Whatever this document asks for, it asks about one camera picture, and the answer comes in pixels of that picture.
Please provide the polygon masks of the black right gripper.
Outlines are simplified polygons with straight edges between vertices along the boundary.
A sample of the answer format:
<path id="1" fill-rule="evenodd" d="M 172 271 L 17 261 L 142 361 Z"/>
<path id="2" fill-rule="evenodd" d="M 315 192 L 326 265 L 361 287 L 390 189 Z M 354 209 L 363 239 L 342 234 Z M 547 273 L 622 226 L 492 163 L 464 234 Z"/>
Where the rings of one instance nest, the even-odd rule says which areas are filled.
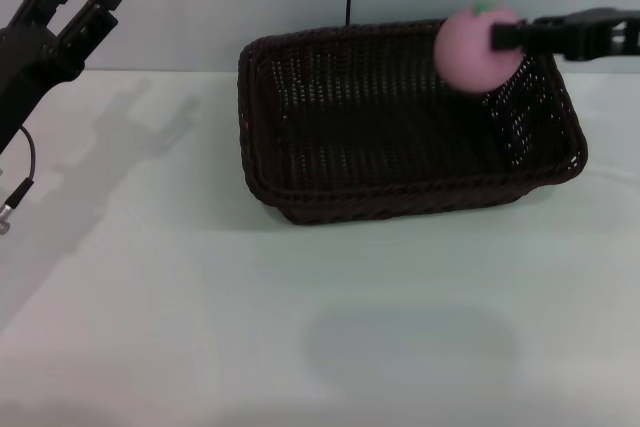
<path id="1" fill-rule="evenodd" d="M 494 51 L 562 52 L 568 61 L 639 55 L 639 11 L 592 8 L 564 17 L 492 26 Z"/>

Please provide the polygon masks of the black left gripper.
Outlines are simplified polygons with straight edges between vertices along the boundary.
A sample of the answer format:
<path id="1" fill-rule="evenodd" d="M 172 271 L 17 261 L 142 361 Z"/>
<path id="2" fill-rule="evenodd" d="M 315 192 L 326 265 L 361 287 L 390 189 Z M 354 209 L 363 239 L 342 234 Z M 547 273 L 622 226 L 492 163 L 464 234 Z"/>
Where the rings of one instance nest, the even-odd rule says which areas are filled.
<path id="1" fill-rule="evenodd" d="M 75 80 L 117 26 L 123 0 L 88 0 L 56 37 L 49 23 L 68 0 L 23 0 L 1 30 L 1 147 L 6 148 L 42 98 Z"/>

